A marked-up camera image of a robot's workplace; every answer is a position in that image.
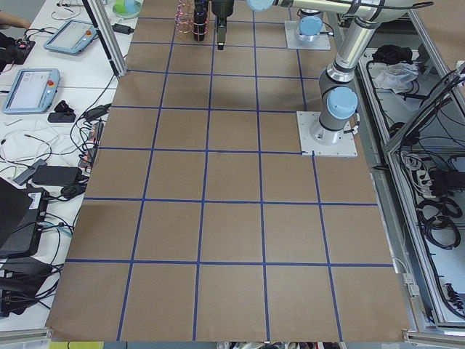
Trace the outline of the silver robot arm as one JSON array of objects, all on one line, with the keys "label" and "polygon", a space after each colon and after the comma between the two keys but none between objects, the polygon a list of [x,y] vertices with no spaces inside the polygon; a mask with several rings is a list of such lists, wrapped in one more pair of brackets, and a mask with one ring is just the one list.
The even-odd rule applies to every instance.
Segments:
[{"label": "silver robot arm", "polygon": [[319,78],[323,109],[310,127],[312,138],[322,145],[336,144],[344,126],[355,114],[358,98],[350,88],[355,68],[376,29],[386,22],[402,17],[411,9],[433,5],[432,1],[248,1],[254,11],[272,6],[298,7],[321,12],[353,15],[352,24],[332,63]]},{"label": "silver robot arm", "polygon": [[[265,11],[273,1],[248,1],[254,11]],[[216,16],[217,49],[223,50],[227,35],[227,19],[233,14],[234,1],[212,1],[212,12]],[[297,36],[318,35],[323,27],[323,21],[315,16],[302,17],[298,23]]]}]

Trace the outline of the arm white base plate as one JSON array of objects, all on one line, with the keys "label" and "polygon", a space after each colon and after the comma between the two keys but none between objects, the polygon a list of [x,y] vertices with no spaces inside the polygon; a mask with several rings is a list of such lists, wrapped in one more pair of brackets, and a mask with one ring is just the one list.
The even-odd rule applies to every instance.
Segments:
[{"label": "arm white base plate", "polygon": [[299,142],[303,156],[357,157],[355,136],[347,121],[343,130],[328,131],[320,125],[320,112],[299,111],[296,113]]},{"label": "arm white base plate", "polygon": [[299,21],[284,22],[288,49],[329,51],[329,32],[319,18],[306,17]]}]

